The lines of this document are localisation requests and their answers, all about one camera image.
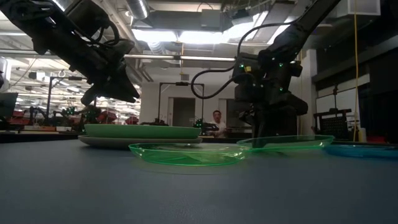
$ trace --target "man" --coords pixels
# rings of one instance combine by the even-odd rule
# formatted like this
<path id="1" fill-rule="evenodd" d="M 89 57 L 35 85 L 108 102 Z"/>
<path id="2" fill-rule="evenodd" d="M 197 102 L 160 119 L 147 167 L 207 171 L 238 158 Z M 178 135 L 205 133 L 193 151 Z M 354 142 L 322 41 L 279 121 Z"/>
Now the man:
<path id="1" fill-rule="evenodd" d="M 225 138 L 226 125 L 221 121 L 221 112 L 219 110 L 213 112 L 213 121 L 211 123 L 217 125 L 219 129 L 218 131 L 212 131 L 211 134 L 216 138 Z"/>

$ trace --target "clear green plastic plate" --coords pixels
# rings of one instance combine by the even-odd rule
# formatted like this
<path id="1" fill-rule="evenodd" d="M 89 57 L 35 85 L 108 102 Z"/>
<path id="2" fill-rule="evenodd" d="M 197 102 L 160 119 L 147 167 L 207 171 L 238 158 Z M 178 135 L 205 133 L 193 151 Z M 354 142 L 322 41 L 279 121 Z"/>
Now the clear green plastic plate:
<path id="1" fill-rule="evenodd" d="M 171 126 L 86 124 L 87 134 L 97 138 L 196 139 L 201 129 Z"/>
<path id="2" fill-rule="evenodd" d="M 131 144 L 130 150 L 147 162 L 180 166 L 234 164 L 247 157 L 248 147 L 234 144 Z"/>
<path id="3" fill-rule="evenodd" d="M 250 151 L 297 151 L 307 149 L 322 149 L 331 144 L 335 137 L 333 136 L 276 136 L 247 139 L 238 141 L 239 146 L 250 147 Z"/>

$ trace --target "monitor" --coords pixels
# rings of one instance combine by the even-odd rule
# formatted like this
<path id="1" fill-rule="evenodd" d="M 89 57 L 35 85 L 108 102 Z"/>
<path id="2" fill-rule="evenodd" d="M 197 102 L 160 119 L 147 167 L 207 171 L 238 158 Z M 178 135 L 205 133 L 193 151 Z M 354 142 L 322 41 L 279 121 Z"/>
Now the monitor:
<path id="1" fill-rule="evenodd" d="M 11 117 L 14 114 L 18 93 L 0 93 L 0 116 Z"/>

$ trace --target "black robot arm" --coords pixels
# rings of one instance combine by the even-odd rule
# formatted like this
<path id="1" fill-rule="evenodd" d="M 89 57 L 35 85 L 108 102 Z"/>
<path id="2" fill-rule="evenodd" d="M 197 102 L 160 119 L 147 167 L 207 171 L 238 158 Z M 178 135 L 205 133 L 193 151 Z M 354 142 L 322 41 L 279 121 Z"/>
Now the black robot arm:
<path id="1" fill-rule="evenodd" d="M 81 102 L 90 104 L 96 96 L 135 102 L 139 94 L 126 75 L 124 55 L 134 42 L 120 39 L 117 27 L 105 11 L 90 0 L 75 0 L 65 12 L 51 0 L 0 0 L 0 10 L 32 38 L 34 50 L 59 56 L 78 70 L 93 86 Z M 100 43 L 92 36 L 111 27 L 114 40 Z"/>
<path id="2" fill-rule="evenodd" d="M 289 91 L 291 77 L 302 72 L 300 62 L 294 60 L 308 36 L 339 2 L 312 2 L 268 48 L 258 55 L 238 55 L 233 71 L 238 84 L 235 100 L 252 104 L 252 110 L 244 111 L 240 118 L 252 126 L 254 138 L 297 134 L 297 116 L 306 114 L 308 105 Z M 251 76 L 242 77 L 243 73 Z"/>

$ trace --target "workbench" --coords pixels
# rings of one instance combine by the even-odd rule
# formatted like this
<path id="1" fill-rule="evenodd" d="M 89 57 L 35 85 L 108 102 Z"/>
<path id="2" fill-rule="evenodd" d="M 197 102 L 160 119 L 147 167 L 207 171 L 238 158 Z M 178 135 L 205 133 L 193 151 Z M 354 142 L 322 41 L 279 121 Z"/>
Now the workbench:
<path id="1" fill-rule="evenodd" d="M 398 162 L 144 162 L 79 140 L 0 144 L 0 223 L 398 223 Z"/>

